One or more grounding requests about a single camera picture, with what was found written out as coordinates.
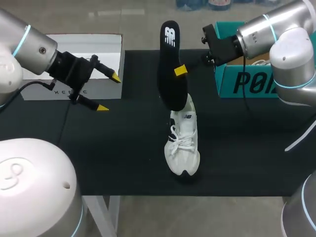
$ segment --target table leg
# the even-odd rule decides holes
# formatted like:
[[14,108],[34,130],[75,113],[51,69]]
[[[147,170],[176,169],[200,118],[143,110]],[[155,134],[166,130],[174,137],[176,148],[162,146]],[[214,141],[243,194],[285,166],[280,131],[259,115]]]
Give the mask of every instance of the table leg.
[[103,196],[83,196],[102,237],[117,237]]
[[119,204],[120,196],[110,196],[109,212],[111,214],[112,223],[116,233],[118,232],[119,223]]

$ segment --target white shoelace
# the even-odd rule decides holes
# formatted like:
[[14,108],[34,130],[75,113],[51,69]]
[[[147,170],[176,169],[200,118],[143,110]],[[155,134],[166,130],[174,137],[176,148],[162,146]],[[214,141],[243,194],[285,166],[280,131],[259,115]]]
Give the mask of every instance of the white shoelace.
[[270,60],[258,60],[254,62],[252,65],[270,65]]
[[173,140],[173,142],[169,146],[169,149],[172,150],[171,155],[174,155],[178,148],[186,149],[186,150],[193,150],[195,148],[195,146],[192,146],[192,145],[194,145],[192,138],[194,137],[197,130],[195,130],[192,135],[178,136],[177,133],[175,132],[175,129],[176,129],[175,125],[172,125],[170,128],[172,135],[174,135],[174,137],[175,137],[175,139],[174,139],[174,138],[169,136],[169,138],[171,140]]
[[291,150],[293,147],[295,147],[297,144],[299,144],[310,132],[311,130],[315,127],[316,125],[316,121],[314,121],[312,123],[312,125],[306,130],[306,132],[304,132],[304,134],[302,136],[300,136],[299,139],[297,139],[295,142],[293,142],[290,146],[288,146],[287,148],[285,148],[285,151],[288,152],[289,150]]

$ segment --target shoe tongue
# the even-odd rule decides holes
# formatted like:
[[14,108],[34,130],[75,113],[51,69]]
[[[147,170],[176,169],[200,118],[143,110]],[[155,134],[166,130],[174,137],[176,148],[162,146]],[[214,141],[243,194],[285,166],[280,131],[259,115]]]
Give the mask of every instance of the shoe tongue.
[[195,112],[180,112],[179,120],[180,135],[192,135],[194,133],[194,129],[196,128],[197,114]]

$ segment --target black table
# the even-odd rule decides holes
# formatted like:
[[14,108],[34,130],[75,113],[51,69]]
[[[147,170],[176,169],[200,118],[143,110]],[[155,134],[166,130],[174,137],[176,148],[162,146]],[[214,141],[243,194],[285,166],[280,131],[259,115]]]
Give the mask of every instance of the black table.
[[[182,50],[182,62],[202,50]],[[164,158],[169,111],[156,88],[158,51],[127,51],[122,99],[92,112],[69,101],[18,98],[0,116],[0,139],[33,137],[59,146],[76,169],[83,195],[290,196],[316,169],[316,130],[288,153],[314,110],[278,99],[218,97],[212,68],[189,75],[201,162],[190,182]]]

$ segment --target teal shoe box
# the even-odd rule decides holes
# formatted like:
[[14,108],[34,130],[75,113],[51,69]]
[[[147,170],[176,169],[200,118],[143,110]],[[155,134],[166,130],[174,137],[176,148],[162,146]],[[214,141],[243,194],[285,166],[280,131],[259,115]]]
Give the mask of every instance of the teal shoe box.
[[[237,28],[244,22],[216,22],[215,31],[220,39],[233,36]],[[316,34],[311,35],[313,45],[316,45]],[[245,96],[247,98],[277,98],[275,83],[270,65],[251,65],[258,60],[268,60],[269,53],[252,60],[246,60]],[[215,80],[217,92],[221,98],[242,98],[242,68],[243,58],[216,67]]]

